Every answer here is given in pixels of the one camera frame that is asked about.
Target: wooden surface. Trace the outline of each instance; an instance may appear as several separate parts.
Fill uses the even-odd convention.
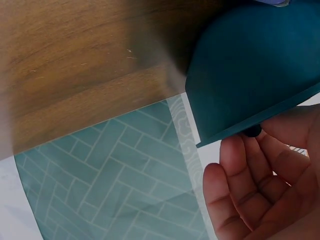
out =
[[[2,0],[0,159],[184,91],[223,0]]]

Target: teal patterned fabric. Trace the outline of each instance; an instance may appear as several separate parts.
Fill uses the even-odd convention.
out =
[[[166,101],[15,156],[45,240],[208,240]]]

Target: teal bowl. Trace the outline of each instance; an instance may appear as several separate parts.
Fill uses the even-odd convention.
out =
[[[202,147],[320,92],[320,2],[252,3],[216,19],[195,48],[185,90]]]

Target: purple object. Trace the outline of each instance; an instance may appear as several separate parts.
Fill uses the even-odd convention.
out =
[[[265,3],[265,4],[280,5],[280,6],[282,6],[283,4],[287,5],[289,3],[288,0],[256,0],[256,1]]]

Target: hand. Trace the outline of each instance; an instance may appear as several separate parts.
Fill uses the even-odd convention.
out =
[[[296,107],[262,128],[256,138],[224,139],[220,163],[204,171],[203,194],[216,236],[319,239],[320,105]],[[286,144],[307,149],[309,157]]]

